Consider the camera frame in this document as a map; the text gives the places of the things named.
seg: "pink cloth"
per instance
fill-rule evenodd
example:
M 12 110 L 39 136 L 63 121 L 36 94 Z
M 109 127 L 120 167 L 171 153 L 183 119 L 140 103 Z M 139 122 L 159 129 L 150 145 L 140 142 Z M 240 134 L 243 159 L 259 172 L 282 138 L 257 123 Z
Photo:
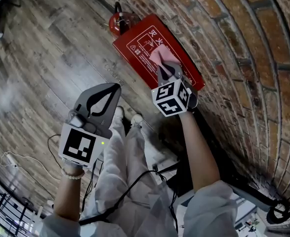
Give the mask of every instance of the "pink cloth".
M 171 53 L 171 51 L 164 44 L 161 44 L 154 51 L 152 51 L 149 59 L 160 67 L 163 67 L 165 70 L 167 69 L 162 64 L 162 62 L 164 61 L 171 61 L 179 65 L 181 64 L 181 62 Z

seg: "white cable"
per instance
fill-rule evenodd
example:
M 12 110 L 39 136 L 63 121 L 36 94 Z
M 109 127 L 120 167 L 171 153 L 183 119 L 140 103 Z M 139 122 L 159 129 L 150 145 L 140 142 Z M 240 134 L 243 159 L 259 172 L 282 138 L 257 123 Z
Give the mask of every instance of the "white cable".
M 3 154 L 3 155 L 1 156 L 1 158 L 0 158 L 0 166 L 3 166 L 3 167 L 12 166 L 11 164 L 7 164 L 7 165 L 3 165 L 3 164 L 2 164 L 2 159 L 3 159 L 3 157 L 4 157 L 4 156 L 7 156 L 9 153 L 12 154 L 12 155 L 14 155 L 14 156 L 19 156 L 19 157 L 21 157 L 21 158 L 31 158 L 31 159 L 33 159 L 33 160 L 38 161 L 38 162 L 40 163 L 40 165 L 43 167 L 43 169 L 48 173 L 48 175 L 49 175 L 51 178 L 55 179 L 56 181 L 60 181 L 60 179 L 53 177 L 53 176 L 49 173 L 49 171 L 45 168 L 45 166 L 44 166 L 44 165 L 43 165 L 39 160 L 37 160 L 36 158 L 31 157 L 31 156 L 20 156 L 20 155 L 18 155 L 18 154 L 13 153 L 12 151 L 4 152 L 4 154 Z
M 44 165 L 43 165 L 39 160 L 37 160 L 36 158 L 31 157 L 31 156 L 20 156 L 20 155 L 15 154 L 15 153 L 13 153 L 13 152 L 11 152 L 11 151 L 8 151 L 8 152 L 6 152 L 6 153 L 7 153 L 7 154 L 8 154 L 8 153 L 11 153 L 12 155 L 14 155 L 14 156 L 19 156 L 19 157 L 21 157 L 21 158 L 31 158 L 31 159 L 33 159 L 33 160 L 38 161 L 39 164 L 43 167 L 43 169 L 47 172 L 47 174 L 50 175 L 51 178 L 53 178 L 53 179 L 55 179 L 55 180 L 57 180 L 57 181 L 60 181 L 60 179 L 53 177 L 53 176 L 49 173 L 49 171 L 45 168 L 45 166 L 44 166 Z
M 3 159 L 3 157 L 4 157 L 6 154 L 7 154 L 7 152 L 4 152 L 4 154 L 1 156 L 1 158 L 0 158 L 0 166 L 7 167 L 7 166 L 10 166 L 10 165 L 11 165 L 11 164 L 7 164 L 7 165 L 3 165 L 3 164 L 2 164 L 2 159 Z

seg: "black strap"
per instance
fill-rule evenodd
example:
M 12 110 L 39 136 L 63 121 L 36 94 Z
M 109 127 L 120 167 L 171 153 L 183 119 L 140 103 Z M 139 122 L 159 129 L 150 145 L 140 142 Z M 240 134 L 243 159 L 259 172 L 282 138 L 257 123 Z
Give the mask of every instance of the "black strap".
M 150 173 L 150 172 L 155 172 L 157 174 L 160 175 L 161 178 L 166 179 L 162 174 L 160 174 L 159 172 L 155 171 L 155 170 L 147 170 L 145 172 L 143 172 L 134 182 L 133 184 L 128 188 L 128 190 L 119 198 L 119 200 L 114 204 L 113 207 L 107 209 L 104 213 L 94 216 L 92 218 L 88 218 L 88 219 L 83 219 L 79 221 L 80 226 L 84 226 L 93 222 L 97 222 L 97 221 L 104 221 L 104 222 L 109 222 L 107 220 L 107 217 L 110 216 L 116 209 L 119 208 L 120 203 L 123 201 L 124 197 L 129 193 L 129 191 L 131 190 L 131 188 L 133 188 L 135 186 L 135 184 L 140 180 L 140 178 L 142 178 L 145 174 Z

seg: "wire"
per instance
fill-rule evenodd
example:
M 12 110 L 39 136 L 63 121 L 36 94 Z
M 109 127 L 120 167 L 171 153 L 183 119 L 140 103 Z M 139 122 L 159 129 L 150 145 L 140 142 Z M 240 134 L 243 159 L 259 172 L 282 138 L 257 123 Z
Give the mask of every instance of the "wire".
M 60 179 L 53 177 L 53 176 L 49 173 L 49 171 L 45 168 L 45 166 L 44 166 L 44 165 L 43 165 L 39 160 L 37 160 L 36 158 L 31 157 L 31 156 L 21 156 L 21 155 L 19 155 L 19 154 L 15 154 L 15 153 L 13 153 L 12 151 L 7 151 L 7 152 L 4 152 L 4 153 L 3 153 L 3 155 L 1 156 L 0 166 L 3 166 L 3 167 L 12 166 L 12 164 L 6 164 L 6 165 L 3 165 L 3 164 L 2 164 L 2 159 L 3 159 L 3 157 L 4 157 L 4 156 L 7 156 L 8 154 L 12 154 L 12 155 L 14 155 L 14 156 L 19 156 L 19 157 L 21 157 L 21 158 L 31 158 L 31 159 L 33 159 L 33 160 L 39 162 L 39 164 L 43 167 L 43 169 L 47 172 L 47 174 L 48 174 L 51 178 L 55 179 L 56 181 L 60 181 Z
M 103 167 L 103 163 L 104 163 L 104 162 L 102 161 L 102 164 L 101 164 L 101 167 L 100 167 L 100 170 L 99 170 L 99 177 L 100 177 L 100 174 L 101 174 L 101 170 L 102 170 L 102 167 Z
M 16 167 L 19 167 L 19 168 L 22 168 L 22 169 L 24 169 L 25 170 L 25 172 L 27 172 L 28 174 L 29 174 L 29 176 L 30 177 L 32 177 L 34 180 L 35 180 L 35 182 L 37 182 L 38 183 L 38 185 L 39 186 L 41 186 L 52 198 L 54 198 L 53 197 L 53 195 L 43 186 L 43 185 L 41 185 L 40 184 L 40 182 L 39 181 L 37 181 L 31 174 L 30 174 L 30 172 L 28 172 L 25 168 L 23 168 L 21 165 L 15 165 Z
M 20 155 L 15 154 L 15 153 L 13 153 L 13 152 L 11 152 L 11 151 L 8 151 L 8 152 L 6 152 L 6 153 L 11 153 L 11 154 L 13 154 L 14 156 L 19 156 L 19 157 L 21 157 L 21 158 L 31 158 L 31 159 L 33 159 L 33 160 L 39 162 L 39 164 L 43 167 L 43 169 L 47 172 L 47 174 L 48 174 L 51 178 L 55 179 L 56 181 L 60 181 L 60 179 L 53 177 L 53 176 L 49 173 L 49 171 L 45 168 L 45 166 L 44 166 L 44 165 L 43 165 L 39 160 L 37 160 L 36 158 L 31 157 L 31 156 L 20 156 Z
M 84 220 L 81 220 L 79 221 L 79 224 L 81 226 L 83 225 L 86 225 L 86 224 L 90 224 L 90 223 L 93 223 L 93 222 L 97 222 L 97 221 L 104 221 L 104 222 L 108 222 L 107 220 L 107 217 L 112 214 L 116 209 L 119 208 L 119 204 L 122 202 L 122 200 L 124 199 L 124 197 L 129 193 L 129 191 L 131 190 L 131 188 L 133 188 L 135 186 L 135 184 L 147 173 L 150 173 L 150 172 L 155 172 L 157 174 L 159 174 L 159 176 L 166 180 L 166 178 L 160 174 L 158 171 L 155 171 L 155 170 L 147 170 L 145 172 L 143 172 L 133 183 L 132 185 L 127 189 L 126 192 L 124 192 L 124 194 L 119 198 L 119 200 L 114 204 L 113 207 L 107 209 L 104 213 L 100 214 L 100 215 L 97 215 L 95 217 L 92 217 L 92 218 L 88 218 L 88 219 L 84 219 Z M 176 200 L 176 193 L 174 192 L 173 193 L 173 198 L 172 198 L 172 202 L 171 202 L 171 205 L 169 206 L 170 210 L 171 211 L 171 214 L 172 214 L 172 217 L 174 218 L 175 220 L 175 224 L 176 224 L 176 230 L 178 231 L 178 221 L 177 221 L 177 218 L 175 216 L 175 213 L 174 213 L 174 208 L 173 208 L 173 204 Z
M 90 182 L 89 182 L 89 184 L 88 184 L 88 186 L 87 186 L 87 189 L 86 189 L 86 191 L 85 191 L 85 195 L 84 195 L 84 197 L 83 197 L 81 211 L 84 210 L 84 206 L 85 206 L 85 200 L 86 200 L 86 198 L 87 198 L 87 197 L 90 195 L 90 193 L 92 192 L 92 187 L 93 187 L 93 176 L 94 176 L 94 171 L 95 171 L 95 167 L 96 167 L 96 162 L 97 162 L 97 160 L 99 160 L 99 161 L 102 162 L 102 164 L 101 164 L 101 168 L 100 168 L 100 171 L 99 171 L 99 176 L 100 176 L 100 174 L 101 174 L 101 169 L 102 169 L 102 166 L 103 166 L 104 161 L 102 161 L 102 160 L 100 160 L 100 159 L 98 158 L 98 159 L 96 159 L 96 161 L 94 162 L 93 167 L 92 167 L 91 179 L 90 179 Z
M 54 157 L 55 162 L 59 165 L 60 168 L 62 168 L 62 167 L 60 166 L 59 162 L 57 161 L 56 157 L 54 156 L 54 154 L 53 154 L 52 151 L 50 150 L 50 146 L 49 146 L 49 140 L 52 139 L 52 138 L 55 137 L 55 136 L 61 136 L 61 134 L 54 134 L 54 135 L 50 136 L 50 137 L 47 139 L 47 147 L 48 147 L 48 150 L 50 151 L 52 157 Z
M 2 159 L 3 159 L 3 157 L 4 157 L 7 153 L 8 153 L 8 152 L 4 152 L 3 155 L 1 156 L 1 158 L 0 158 L 0 166 L 7 167 L 7 166 L 10 166 L 10 165 L 11 165 L 11 164 L 6 164 L 6 165 L 3 165 L 3 164 L 2 164 Z

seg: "white sleeve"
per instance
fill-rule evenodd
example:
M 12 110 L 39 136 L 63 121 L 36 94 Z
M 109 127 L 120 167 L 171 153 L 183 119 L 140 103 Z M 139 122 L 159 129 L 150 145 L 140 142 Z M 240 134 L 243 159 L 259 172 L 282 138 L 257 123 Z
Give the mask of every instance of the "white sleeve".
M 183 237 L 238 237 L 234 228 L 237 205 L 230 200 L 232 192 L 223 181 L 199 189 L 188 204 Z
M 47 216 L 43 220 L 40 233 L 41 237 L 80 237 L 80 225 L 68 219 L 64 219 L 56 214 Z

